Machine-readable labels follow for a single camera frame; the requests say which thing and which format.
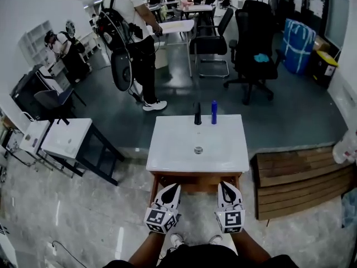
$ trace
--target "white sneaker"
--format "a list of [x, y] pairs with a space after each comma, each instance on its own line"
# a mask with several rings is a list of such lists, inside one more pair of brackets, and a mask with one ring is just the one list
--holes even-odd
[[162, 110], [167, 106], [166, 101], [157, 101], [156, 103], [146, 103], [144, 102], [143, 110], [151, 111], [151, 110]]
[[171, 243], [172, 245], [175, 247], [175, 248], [178, 248], [180, 245], [182, 244], [185, 244], [184, 243], [184, 239], [177, 233], [173, 233], [171, 236], [170, 236], [170, 240], [171, 240]]
[[210, 239], [210, 241], [208, 242], [208, 244], [212, 244], [212, 245], [219, 245], [222, 241], [222, 236], [221, 235], [215, 235], [214, 237], [212, 237]]
[[92, 72], [92, 70], [93, 70], [93, 69], [92, 69], [92, 67], [91, 67], [90, 63], [87, 63], [87, 64], [88, 64], [88, 66], [89, 66], [89, 72], [88, 72], [88, 73], [90, 74], [90, 73]]

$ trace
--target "backpack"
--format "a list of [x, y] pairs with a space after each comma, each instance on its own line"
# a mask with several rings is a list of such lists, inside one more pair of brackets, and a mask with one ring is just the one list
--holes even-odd
[[75, 45], [76, 49], [77, 49], [77, 52], [79, 52], [80, 54], [84, 53], [85, 52], [85, 47], [84, 45], [78, 41], [75, 37], [71, 37], [67, 32], [65, 31], [61, 31], [60, 32], [61, 34], [65, 35], [67, 40], [69, 40], [72, 45]]
[[97, 21], [97, 34], [111, 51], [125, 47], [131, 37], [129, 26], [126, 24], [122, 15], [113, 9], [114, 0], [110, 0], [110, 7], [102, 10]]

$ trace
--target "blue bottle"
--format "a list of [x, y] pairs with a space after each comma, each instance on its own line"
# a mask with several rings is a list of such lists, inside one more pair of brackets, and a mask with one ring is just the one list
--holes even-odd
[[212, 101], [212, 124], [217, 124], [217, 101]]

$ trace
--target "concrete floor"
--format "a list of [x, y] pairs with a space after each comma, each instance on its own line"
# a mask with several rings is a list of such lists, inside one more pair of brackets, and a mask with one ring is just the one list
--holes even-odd
[[[128, 260], [148, 235], [143, 217], [152, 175], [143, 160], [117, 167], [122, 181], [113, 186], [90, 171], [73, 179], [38, 165], [38, 171], [10, 158], [2, 185], [1, 212], [18, 225], [41, 261], [56, 261], [64, 268], [81, 267], [61, 247], [54, 256], [47, 243], [60, 241], [88, 268], [100, 268], [114, 259]], [[288, 217], [257, 221], [254, 217], [251, 172], [240, 178], [246, 209], [244, 228], [272, 256], [287, 254], [300, 268], [346, 267], [354, 246], [356, 227], [341, 228], [341, 199]], [[182, 217], [171, 232], [193, 245], [218, 234], [214, 217], [216, 194], [181, 196]], [[233, 248], [229, 235], [223, 245]], [[167, 236], [162, 256], [171, 247]]]
[[[224, 36], [227, 41], [238, 38], [235, 18], [231, 19]], [[179, 39], [179, 34], [168, 38], [169, 42]], [[273, 51], [280, 48], [281, 41], [282, 34], [276, 33]], [[202, 114], [210, 114], [213, 99], [218, 101], [219, 114], [241, 114], [250, 150], [334, 143], [347, 130], [326, 89], [315, 84], [312, 78], [289, 73], [282, 64], [278, 68], [278, 79], [267, 81], [267, 86], [275, 93], [274, 100], [268, 101], [265, 93], [254, 88], [251, 103], [245, 106], [242, 99], [246, 85], [231, 84], [225, 89], [222, 78], [199, 79], [193, 62], [194, 77], [189, 77], [185, 45], [170, 46], [167, 55], [168, 67], [156, 70], [156, 93], [159, 99], [168, 101], [166, 109], [144, 112], [142, 105], [128, 93], [120, 92], [113, 83], [111, 68], [102, 68], [107, 65], [108, 57], [97, 51], [90, 58], [92, 74], [76, 86], [76, 91], [88, 104], [84, 108], [75, 100], [76, 115], [92, 118], [116, 147], [141, 149], [150, 146], [156, 116], [191, 115], [193, 102], [198, 99]], [[229, 65], [229, 78], [236, 78], [230, 53], [223, 59]], [[203, 72], [217, 70], [222, 72], [224, 68], [202, 64]]]

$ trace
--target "blue bag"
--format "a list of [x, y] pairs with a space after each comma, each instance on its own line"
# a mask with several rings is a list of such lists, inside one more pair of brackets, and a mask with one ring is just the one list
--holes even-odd
[[301, 22], [286, 19], [282, 52], [283, 62], [288, 71], [303, 74], [312, 52], [316, 32]]

